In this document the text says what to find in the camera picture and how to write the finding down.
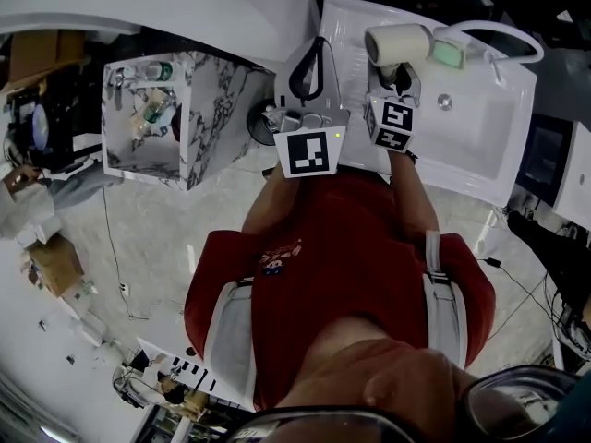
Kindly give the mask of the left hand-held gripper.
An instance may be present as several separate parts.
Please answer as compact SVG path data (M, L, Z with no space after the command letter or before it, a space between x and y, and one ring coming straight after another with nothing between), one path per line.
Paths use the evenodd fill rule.
M350 112L341 105L326 39L312 38L294 50L277 73L274 95L273 139L284 176L335 174Z

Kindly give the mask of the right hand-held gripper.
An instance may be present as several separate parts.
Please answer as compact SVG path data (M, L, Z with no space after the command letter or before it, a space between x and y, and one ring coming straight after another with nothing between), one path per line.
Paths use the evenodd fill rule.
M411 65L402 65L407 75L400 98L407 104L382 94L381 73L378 67L368 65L368 93L365 97L364 120L373 145L404 153L415 134L415 122L420 111L421 82Z

